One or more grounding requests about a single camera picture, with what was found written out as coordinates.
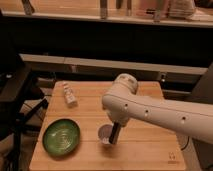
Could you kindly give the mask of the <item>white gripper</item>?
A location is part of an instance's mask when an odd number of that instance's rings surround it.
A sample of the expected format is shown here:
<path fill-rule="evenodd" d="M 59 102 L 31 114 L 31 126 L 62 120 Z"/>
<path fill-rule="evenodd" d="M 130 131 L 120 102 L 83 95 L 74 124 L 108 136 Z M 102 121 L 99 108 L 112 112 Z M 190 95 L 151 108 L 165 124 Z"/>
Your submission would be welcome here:
<path fill-rule="evenodd" d="M 130 119 L 127 112 L 123 110 L 106 110 L 108 118 L 114 123 L 109 137 L 109 142 L 115 144 L 117 142 L 121 126 L 125 127 Z"/>

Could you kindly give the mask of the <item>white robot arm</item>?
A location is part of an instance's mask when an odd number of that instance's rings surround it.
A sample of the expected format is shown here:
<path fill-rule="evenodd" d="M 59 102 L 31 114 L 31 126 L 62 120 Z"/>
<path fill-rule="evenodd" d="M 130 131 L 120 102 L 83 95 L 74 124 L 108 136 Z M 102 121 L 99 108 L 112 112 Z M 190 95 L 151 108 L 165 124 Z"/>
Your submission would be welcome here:
<path fill-rule="evenodd" d="M 213 105 L 137 95 L 138 81 L 120 74 L 102 96 L 114 123 L 126 126 L 130 118 L 142 120 L 213 144 Z"/>

